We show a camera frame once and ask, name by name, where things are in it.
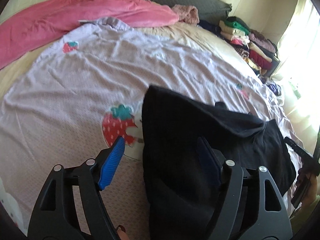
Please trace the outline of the left hand red nails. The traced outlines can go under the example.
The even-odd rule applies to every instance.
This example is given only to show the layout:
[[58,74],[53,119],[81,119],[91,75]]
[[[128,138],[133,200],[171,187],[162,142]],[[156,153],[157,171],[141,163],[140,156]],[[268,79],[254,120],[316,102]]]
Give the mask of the left hand red nails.
[[121,240],[129,240],[129,237],[126,234],[126,230],[122,225],[118,225],[117,234]]

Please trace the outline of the right hand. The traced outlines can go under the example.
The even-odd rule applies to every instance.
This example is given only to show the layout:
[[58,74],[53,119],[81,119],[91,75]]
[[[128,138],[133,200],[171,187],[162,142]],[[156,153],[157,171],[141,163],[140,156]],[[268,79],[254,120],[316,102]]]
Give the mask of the right hand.
[[304,194],[304,197],[302,198],[302,209],[309,207],[316,200],[317,197],[317,176],[308,172],[307,168],[303,166],[298,170],[296,186],[299,187],[305,178],[308,178],[308,180],[310,181],[310,186],[307,192]]

